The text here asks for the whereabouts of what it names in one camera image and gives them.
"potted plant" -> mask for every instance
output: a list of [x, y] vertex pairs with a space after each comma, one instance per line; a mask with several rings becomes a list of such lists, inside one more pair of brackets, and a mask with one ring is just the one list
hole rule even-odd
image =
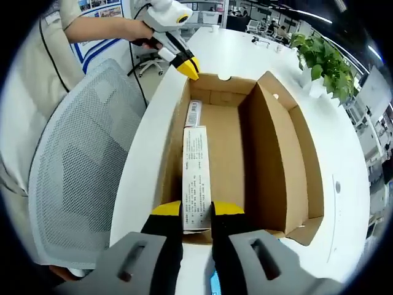
[[325, 39], [294, 34], [290, 46], [298, 49], [299, 68], [304, 71], [305, 63], [311, 69], [311, 81], [322, 77], [322, 85], [328, 94], [333, 94], [332, 98], [338, 98], [340, 104], [343, 104], [353, 96], [354, 78], [351, 69], [341, 53]]

